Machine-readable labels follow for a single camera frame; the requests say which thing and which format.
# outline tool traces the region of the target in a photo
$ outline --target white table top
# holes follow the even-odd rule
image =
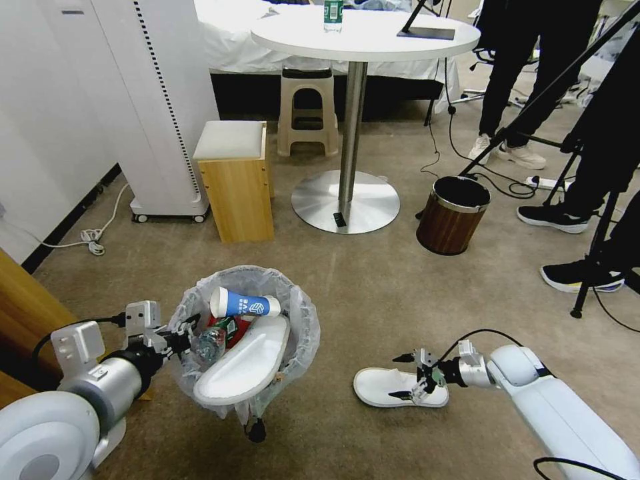
[[[322,6],[258,20],[253,40],[291,55],[346,61],[411,61],[451,57],[472,50],[480,32],[457,20],[418,15],[414,27],[455,29],[453,40],[398,37],[407,12],[345,10],[341,33],[325,33]]]

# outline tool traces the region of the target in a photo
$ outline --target metal table base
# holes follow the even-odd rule
[[[320,230],[370,232],[388,225],[400,211],[400,198],[392,186],[355,170],[366,82],[367,63],[349,62],[340,170],[303,180],[291,195],[293,210]]]
[[[393,221],[400,211],[395,189],[379,177],[355,172],[351,201],[342,210],[346,225],[340,227],[334,214],[339,211],[340,170],[322,172],[303,180],[293,190],[291,204],[302,220],[332,233],[365,233]]]

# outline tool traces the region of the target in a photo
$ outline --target white bedsheet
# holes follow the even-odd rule
[[[205,54],[209,69],[214,73],[280,73],[283,66],[315,69],[331,66],[334,72],[346,73],[344,61],[326,61],[294,57],[258,45],[251,39],[251,24],[270,9],[284,13],[288,9],[309,8],[305,5],[272,5],[262,0],[195,0],[198,20],[205,40]],[[459,96],[458,70],[455,59],[449,59],[447,81],[449,95]],[[371,62],[369,75],[404,79],[438,80],[445,82],[444,61]],[[440,112],[446,101],[435,105]]]

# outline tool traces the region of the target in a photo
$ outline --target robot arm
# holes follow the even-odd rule
[[[640,479],[640,465],[628,446],[530,349],[506,345],[485,360],[469,340],[461,341],[458,347],[459,356],[448,361],[434,362],[424,349],[413,355],[418,364],[413,399],[445,383],[503,390],[550,456],[581,462],[625,479]],[[396,359],[406,360],[407,355]],[[407,394],[390,395],[402,398]],[[581,467],[559,467],[570,480],[603,478]]]
[[[57,391],[18,400],[0,411],[0,471],[8,480],[90,479],[124,437],[125,415],[173,354],[190,348],[199,315],[174,331],[161,327],[154,301],[129,304],[122,350],[105,352],[96,322],[51,334],[63,379]]]

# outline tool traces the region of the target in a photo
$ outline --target red package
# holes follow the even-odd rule
[[[234,317],[224,317],[222,319],[218,319],[211,315],[209,317],[207,328],[213,327],[214,325],[226,330],[226,347],[228,350],[230,348],[233,348],[233,346],[238,343],[244,336],[249,326],[251,325],[251,321],[245,320],[239,315],[236,315]]]

